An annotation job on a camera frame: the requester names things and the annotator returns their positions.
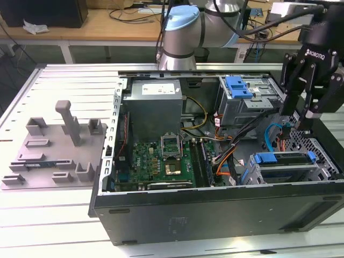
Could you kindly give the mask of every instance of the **ram slot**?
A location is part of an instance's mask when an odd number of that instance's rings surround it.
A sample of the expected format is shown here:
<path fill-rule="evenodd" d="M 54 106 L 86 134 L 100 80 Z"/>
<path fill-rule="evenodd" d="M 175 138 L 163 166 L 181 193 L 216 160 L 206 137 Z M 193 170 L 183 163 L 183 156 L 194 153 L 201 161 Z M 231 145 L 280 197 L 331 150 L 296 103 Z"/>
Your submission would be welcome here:
<path fill-rule="evenodd" d="M 202 147 L 199 142 L 190 141 L 190 153 L 196 187 L 209 187 L 210 184 L 206 170 L 206 163 L 204 160 Z"/>

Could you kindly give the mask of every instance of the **blue plastic latch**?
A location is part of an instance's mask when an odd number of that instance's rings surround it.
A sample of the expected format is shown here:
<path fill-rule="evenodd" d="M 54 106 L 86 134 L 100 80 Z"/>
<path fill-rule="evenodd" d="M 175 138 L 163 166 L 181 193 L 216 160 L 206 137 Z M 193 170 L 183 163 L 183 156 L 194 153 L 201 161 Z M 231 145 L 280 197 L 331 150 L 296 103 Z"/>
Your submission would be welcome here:
<path fill-rule="evenodd" d="M 314 152 L 307 152 L 308 157 L 310 157 L 311 161 L 315 163 L 317 161 L 317 156 L 314 154 Z"/>
<path fill-rule="evenodd" d="M 258 164 L 277 162 L 277 158 L 275 157 L 275 154 L 271 152 L 257 153 L 256 155 L 254 155 L 254 159 Z"/>
<path fill-rule="evenodd" d="M 227 87 L 232 92 L 232 98 L 252 98 L 253 94 L 247 89 L 247 84 L 240 76 L 226 76 Z"/>
<path fill-rule="evenodd" d="M 258 154 L 254 155 L 253 157 L 254 157 L 254 160 L 256 161 L 257 164 L 262 163 L 262 160 Z"/>

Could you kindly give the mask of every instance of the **wooden table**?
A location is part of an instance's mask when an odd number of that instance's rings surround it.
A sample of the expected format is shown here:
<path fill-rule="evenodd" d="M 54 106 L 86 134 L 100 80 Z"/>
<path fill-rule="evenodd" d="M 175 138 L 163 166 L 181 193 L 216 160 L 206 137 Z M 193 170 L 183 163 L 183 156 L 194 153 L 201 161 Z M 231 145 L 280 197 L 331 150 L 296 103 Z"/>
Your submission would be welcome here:
<path fill-rule="evenodd" d="M 270 4 L 249 2 L 252 8 L 267 10 Z M 147 16 L 147 13 L 134 13 L 131 15 L 123 13 L 121 19 L 133 19 Z M 49 32 L 32 35 L 21 27 L 7 27 L 4 20 L 0 20 L 10 36 L 21 45 L 58 45 L 61 48 L 66 63 L 74 63 L 73 55 L 69 46 L 104 46 L 106 57 L 110 57 L 109 46 L 155 46 L 160 31 L 159 16 L 150 17 L 150 23 L 127 24 L 111 19 L 107 10 L 90 9 L 87 21 L 81 28 L 50 27 Z M 290 33 L 266 45 L 266 48 L 299 49 L 296 33 Z M 11 52 L 13 41 L 0 29 L 0 44 L 10 46 L 7 50 Z M 242 62 L 250 42 L 239 39 L 232 46 L 238 48 L 235 62 Z"/>

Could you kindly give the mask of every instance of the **gray power supply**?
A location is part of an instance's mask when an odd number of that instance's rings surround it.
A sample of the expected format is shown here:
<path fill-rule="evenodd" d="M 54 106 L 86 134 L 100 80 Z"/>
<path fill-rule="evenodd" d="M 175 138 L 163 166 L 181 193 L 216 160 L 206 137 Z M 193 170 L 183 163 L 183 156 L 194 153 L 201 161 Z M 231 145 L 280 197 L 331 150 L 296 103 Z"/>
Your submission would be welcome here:
<path fill-rule="evenodd" d="M 160 141 L 166 133 L 178 135 L 183 98 L 179 80 L 134 81 L 123 98 L 131 114 L 134 141 Z"/>

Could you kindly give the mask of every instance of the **yellow wire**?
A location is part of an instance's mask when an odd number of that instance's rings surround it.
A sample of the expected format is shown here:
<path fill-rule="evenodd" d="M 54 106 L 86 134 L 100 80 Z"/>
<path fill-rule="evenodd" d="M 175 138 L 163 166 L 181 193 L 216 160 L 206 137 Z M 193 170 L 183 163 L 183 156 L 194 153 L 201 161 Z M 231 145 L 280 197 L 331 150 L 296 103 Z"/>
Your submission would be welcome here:
<path fill-rule="evenodd" d="M 192 97 L 188 97 L 188 96 L 187 96 L 187 98 L 192 99 L 194 102 L 197 103 L 197 105 L 200 106 L 201 109 L 203 109 L 203 112 L 204 112 L 204 120 L 203 120 L 203 122 L 200 123 L 199 125 L 194 125 L 194 126 L 190 126 L 190 127 L 182 127 L 181 129 L 196 129 L 196 128 L 199 128 L 199 127 L 203 126 L 203 125 L 206 123 L 208 114 L 207 114 L 207 112 L 205 111 L 205 108 L 200 104 L 200 102 L 198 102 L 197 100 L 195 100 L 195 99 L 192 98 Z"/>

